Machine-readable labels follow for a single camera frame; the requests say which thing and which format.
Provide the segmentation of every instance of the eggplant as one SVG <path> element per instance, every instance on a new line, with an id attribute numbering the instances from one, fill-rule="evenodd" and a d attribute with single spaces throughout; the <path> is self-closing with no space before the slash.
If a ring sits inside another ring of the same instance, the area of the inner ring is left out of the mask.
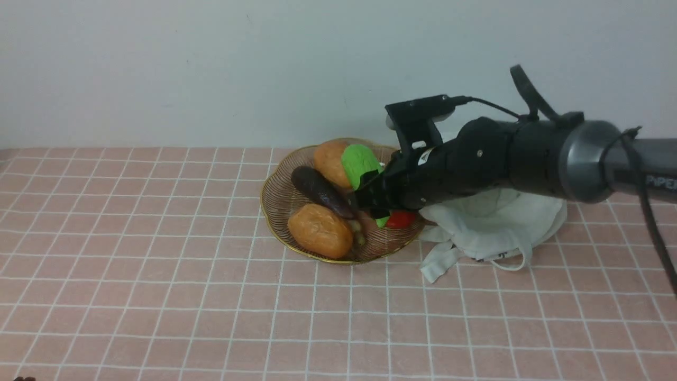
<path id="1" fill-rule="evenodd" d="M 325 179 L 320 171 L 302 165 L 292 171 L 292 184 L 310 201 L 322 205 L 346 220 L 357 237 L 360 245 L 364 244 L 361 233 L 362 226 L 357 221 L 355 212 L 329 180 Z"/>

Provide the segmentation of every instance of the robotic arm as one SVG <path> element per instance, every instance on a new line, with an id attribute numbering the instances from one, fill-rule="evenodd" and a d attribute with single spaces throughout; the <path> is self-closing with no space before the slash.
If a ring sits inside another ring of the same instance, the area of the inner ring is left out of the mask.
<path id="1" fill-rule="evenodd" d="M 609 122 L 585 120 L 582 112 L 559 115 L 519 65 L 510 73 L 528 115 L 467 96 L 387 105 L 388 124 L 397 133 L 400 150 L 383 172 L 362 176 L 360 187 L 349 195 L 351 204 L 378 218 L 391 209 L 418 210 L 491 188 L 582 203 L 599 203 L 614 192 L 638 195 L 677 295 L 677 273 L 649 205 L 649 197 L 677 203 L 677 139 L 635 139 L 639 127 L 621 132 Z M 480 117 L 455 139 L 442 142 L 435 122 L 469 102 L 484 103 L 517 120 Z"/>

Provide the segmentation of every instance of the red tomato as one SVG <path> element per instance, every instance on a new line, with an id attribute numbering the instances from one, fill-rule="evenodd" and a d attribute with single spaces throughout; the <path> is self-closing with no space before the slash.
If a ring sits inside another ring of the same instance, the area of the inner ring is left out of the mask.
<path id="1" fill-rule="evenodd" d="M 385 227 L 391 229 L 404 229 L 416 221 L 417 214 L 408 210 L 393 210 Z"/>

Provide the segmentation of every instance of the gold basket rim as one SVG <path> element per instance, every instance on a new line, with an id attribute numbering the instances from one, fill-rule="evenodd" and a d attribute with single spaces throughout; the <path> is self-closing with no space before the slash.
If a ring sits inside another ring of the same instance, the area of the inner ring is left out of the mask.
<path id="1" fill-rule="evenodd" d="M 373 146 L 373 147 L 376 147 L 376 148 L 390 148 L 390 149 L 393 149 L 393 150 L 397 150 L 397 148 L 395 148 L 393 146 L 386 146 L 384 144 L 378 144 L 378 143 L 375 143 L 371 140 L 361 139 L 361 138 L 335 138 L 335 139 L 332 139 L 332 140 L 344 140 L 344 139 L 345 140 L 348 140 L 348 139 L 357 140 L 357 141 L 369 144 L 370 146 Z M 419 228 L 418 231 L 416 231 L 414 233 L 412 238 L 409 241 L 406 241 L 402 246 L 399 246 L 398 248 L 393 249 L 393 250 L 391 250 L 391 251 L 389 251 L 389 252 L 387 252 L 387 253 L 385 253 L 381 256 L 377 256 L 375 258 L 371 258 L 371 259 L 368 259 L 368 260 L 333 260 L 333 259 L 328 259 L 328 258 L 320 258 L 320 257 L 314 256 L 312 254 L 302 252 L 301 250 L 293 247 L 292 245 L 290 245 L 287 242 L 285 242 L 284 240 L 282 240 L 282 238 L 275 232 L 275 230 L 273 229 L 273 227 L 270 224 L 270 219 L 268 218 L 268 213 L 265 211 L 265 206 L 263 204 L 263 191 L 265 190 L 265 187 L 268 185 L 268 182 L 270 181 L 270 179 L 273 176 L 275 176 L 275 174 L 278 172 L 278 170 L 280 168 L 280 164 L 283 161 L 287 160 L 291 155 L 293 155 L 293 154 L 295 154 L 295 153 L 297 153 L 301 150 L 305 150 L 305 149 L 313 148 L 313 147 L 317 147 L 317 146 L 319 146 L 319 144 L 313 144 L 313 145 L 310 145 L 310 146 L 303 146 L 301 148 L 297 148 L 297 149 L 293 150 L 292 152 L 288 153 L 282 160 L 280 160 L 280 162 L 278 163 L 278 166 L 275 168 L 273 173 L 271 173 L 265 179 L 265 181 L 263 182 L 263 186 L 261 187 L 261 194 L 259 195 L 259 205 L 261 206 L 261 211 L 263 212 L 263 217 L 265 218 L 265 223 L 266 223 L 266 225 L 268 225 L 268 231 L 273 235 L 273 237 L 275 237 L 280 243 L 282 243 L 282 245 L 286 246 L 288 249 L 290 249 L 290 250 L 292 250 L 296 253 L 299 253 L 302 256 L 307 256 L 308 258 L 312 258 L 314 260 L 319 260 L 320 262 L 333 263 L 333 264 L 346 264 L 346 265 L 364 264 L 364 263 L 373 262 L 375 260 L 379 260 L 381 258 L 385 258 L 387 256 L 391 256 L 394 253 L 397 253 L 398 251 L 402 250 L 404 247 L 410 245 L 412 242 L 414 242 L 418 238 L 418 236 L 423 231 L 423 226 L 421 226 L 421 228 Z"/>

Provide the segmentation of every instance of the wire basket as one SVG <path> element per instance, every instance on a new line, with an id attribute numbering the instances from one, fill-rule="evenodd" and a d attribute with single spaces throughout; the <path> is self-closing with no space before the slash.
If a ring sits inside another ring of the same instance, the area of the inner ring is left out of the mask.
<path id="1" fill-rule="evenodd" d="M 379 146 L 366 140 L 345 138 L 348 144 L 364 144 L 369 147 L 382 163 L 388 163 L 395 148 Z M 358 220 L 366 242 L 362 246 L 354 245 L 352 251 L 341 258 L 333 260 L 301 247 L 287 228 L 289 217 L 300 207 L 311 203 L 309 199 L 296 190 L 291 182 L 292 171 L 300 165 L 313 167 L 313 154 L 317 146 L 300 148 L 285 157 L 275 172 L 265 181 L 261 191 L 261 209 L 268 228 L 275 238 L 289 249 L 304 256 L 336 264 L 359 264 L 370 262 L 399 251 L 417 238 L 424 227 L 420 216 L 407 228 L 378 228 L 376 223 L 365 213 L 358 213 Z"/>

